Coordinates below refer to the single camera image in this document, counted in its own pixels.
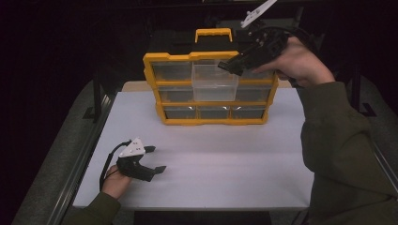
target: plastic drawer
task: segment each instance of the plastic drawer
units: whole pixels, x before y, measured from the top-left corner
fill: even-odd
[[[162,102],[187,102],[193,101],[191,86],[159,86]]]
[[[192,62],[151,62],[158,81],[189,81],[191,79]]]
[[[196,108],[194,106],[167,106],[164,107],[167,119],[195,119]]]
[[[192,87],[195,101],[233,101],[238,77],[218,68],[220,60],[193,62]]]
[[[229,106],[198,106],[199,119],[227,119]]]
[[[265,110],[265,106],[236,106],[232,108],[232,117],[234,119],[261,119]]]
[[[267,101],[271,85],[240,85],[235,101]]]

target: hand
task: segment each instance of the hand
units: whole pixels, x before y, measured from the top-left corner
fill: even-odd
[[[108,170],[106,177],[101,191],[117,200],[126,192],[132,179],[120,173],[116,165]]]
[[[277,75],[281,80],[294,78],[302,87],[335,81],[330,70],[296,37],[287,40],[287,46],[278,58],[253,72],[273,69],[277,69]]]

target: white tabletop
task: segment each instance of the white tabletop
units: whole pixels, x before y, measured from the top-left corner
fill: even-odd
[[[166,126],[152,92],[118,93],[74,206],[87,206],[99,191],[108,154],[140,137],[156,151],[140,163],[167,166],[151,182],[133,180],[120,199],[135,210],[272,210],[309,206],[313,174],[304,166],[304,122],[295,89],[278,89],[264,125]],[[116,151],[111,165],[115,164]]]

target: green jacket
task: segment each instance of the green jacket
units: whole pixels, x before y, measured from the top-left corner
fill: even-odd
[[[91,204],[75,215],[68,217],[65,225],[109,225],[112,224],[120,203],[113,197],[100,192]]]
[[[392,225],[397,192],[381,170],[367,119],[348,103],[344,84],[304,89],[302,154],[314,172],[310,224]],[[111,224],[120,204],[100,193],[66,224]]]

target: cable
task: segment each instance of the cable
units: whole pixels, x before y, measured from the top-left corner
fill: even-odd
[[[102,190],[103,182],[104,182],[105,179],[109,176],[109,175],[107,175],[107,176],[105,177],[105,174],[106,174],[106,172],[107,172],[107,170],[108,170],[109,164],[111,164],[111,161],[112,161],[112,158],[114,157],[115,151],[116,151],[119,147],[121,147],[121,146],[128,146],[131,142],[132,142],[132,140],[129,140],[128,142],[120,143],[120,144],[108,155],[108,158],[106,159],[106,162],[105,162],[105,164],[103,165],[102,173],[100,174],[100,177],[99,177],[99,191]]]
[[[116,173],[116,172],[118,172],[118,171],[119,171],[119,170],[115,170],[115,171],[109,173],[108,175],[105,176],[105,178],[103,178],[103,180],[105,181],[108,177],[110,177],[112,174],[114,174],[114,173]]]
[[[300,216],[301,216],[301,214],[302,214],[303,212],[305,212],[305,216],[304,216],[304,218],[302,219],[302,221],[299,223],[299,218],[300,218]],[[296,216],[293,218],[293,221],[292,221],[291,225],[296,225],[296,224],[299,224],[299,225],[308,225],[308,224],[309,224],[309,223],[308,223],[308,218],[309,218],[309,211],[308,211],[308,210],[299,211],[299,212],[296,214]]]

